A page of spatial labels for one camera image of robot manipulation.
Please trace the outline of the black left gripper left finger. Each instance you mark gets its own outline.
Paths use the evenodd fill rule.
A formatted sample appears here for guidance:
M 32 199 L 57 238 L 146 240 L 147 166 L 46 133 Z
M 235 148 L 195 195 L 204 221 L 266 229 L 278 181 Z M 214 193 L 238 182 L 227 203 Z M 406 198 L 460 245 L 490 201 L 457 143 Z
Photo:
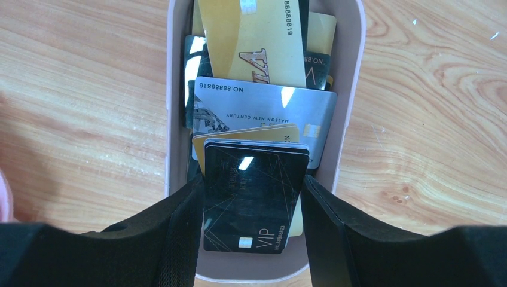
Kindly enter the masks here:
M 193 286 L 201 238 L 201 176 L 103 231 L 1 225 L 2 286 Z

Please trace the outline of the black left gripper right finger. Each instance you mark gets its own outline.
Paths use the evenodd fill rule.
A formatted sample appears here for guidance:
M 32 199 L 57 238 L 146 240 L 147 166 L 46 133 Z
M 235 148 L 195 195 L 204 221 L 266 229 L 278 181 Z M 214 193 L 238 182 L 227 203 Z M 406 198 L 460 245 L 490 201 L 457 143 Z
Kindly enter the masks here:
M 312 176 L 301 190 L 313 286 L 505 286 L 506 227 L 424 236 L 339 199 Z

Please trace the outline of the black VIP card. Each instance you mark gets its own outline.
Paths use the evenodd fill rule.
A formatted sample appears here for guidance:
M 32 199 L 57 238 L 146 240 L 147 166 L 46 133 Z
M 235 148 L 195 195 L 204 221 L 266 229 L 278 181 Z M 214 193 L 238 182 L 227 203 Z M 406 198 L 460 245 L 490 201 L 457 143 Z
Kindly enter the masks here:
M 309 165 L 309 147 L 210 138 L 204 159 L 204 250 L 281 254 Z

